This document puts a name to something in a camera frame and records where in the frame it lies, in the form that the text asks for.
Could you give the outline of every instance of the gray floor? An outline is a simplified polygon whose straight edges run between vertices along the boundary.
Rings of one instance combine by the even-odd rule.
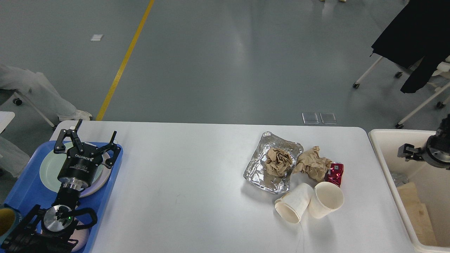
[[[43,72],[77,108],[98,113],[147,0],[6,1],[0,61]],[[337,126],[393,128],[429,97],[402,94],[389,61],[370,46],[403,0],[156,0],[103,120],[304,125],[302,112],[335,113]],[[93,34],[104,34],[91,42]],[[405,123],[435,130],[434,103]],[[52,131],[26,104],[2,136],[26,153]],[[13,179],[0,177],[0,201]]]

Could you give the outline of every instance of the white shoe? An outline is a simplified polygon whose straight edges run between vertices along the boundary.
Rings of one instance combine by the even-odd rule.
[[[92,114],[85,112],[85,111],[81,111],[81,110],[77,110],[73,115],[70,116],[63,116],[63,115],[58,115],[59,121],[65,121],[65,120],[91,120],[92,119]]]

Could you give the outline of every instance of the yellow cup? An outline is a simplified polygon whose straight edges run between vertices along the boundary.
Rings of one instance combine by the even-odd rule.
[[[18,211],[0,205],[0,245],[21,221]]]

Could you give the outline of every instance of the white bin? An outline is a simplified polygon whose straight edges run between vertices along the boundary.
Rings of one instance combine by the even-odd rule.
[[[375,129],[369,133],[369,138],[413,245],[420,252],[450,253],[450,171],[397,157],[398,148],[403,144],[422,147],[434,134],[434,131]],[[420,201],[427,206],[439,247],[423,245],[417,239],[390,172],[403,173],[416,184]]]

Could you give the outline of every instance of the blue tray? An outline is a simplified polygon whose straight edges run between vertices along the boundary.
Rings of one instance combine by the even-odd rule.
[[[102,142],[91,143],[99,147],[107,144]],[[27,213],[36,204],[39,204],[41,208],[50,208],[51,204],[56,198],[56,192],[47,189],[42,184],[41,178],[39,177],[39,169],[41,167],[41,163],[46,155],[50,151],[53,151],[54,145],[55,141],[48,141],[36,149],[27,166],[24,168],[22,174],[20,175],[19,179],[14,184],[11,192],[6,197],[5,203],[19,210],[19,212],[23,216],[26,216]],[[108,154],[110,157],[113,155],[112,151],[108,151]],[[97,213],[98,222],[96,225],[89,229],[90,234],[88,241],[83,248],[76,251],[77,253],[88,253],[94,245],[95,237],[97,236],[97,232],[99,231],[106,204],[108,203],[109,196],[111,195],[111,191],[113,190],[117,174],[119,173],[120,164],[122,162],[122,154],[123,150],[120,152],[116,163],[111,168],[112,171],[109,175],[109,179],[103,185],[103,187],[95,193],[80,199],[80,208],[90,207],[94,209],[94,211]],[[85,224],[90,222],[90,217],[88,215],[77,217],[77,219]]]

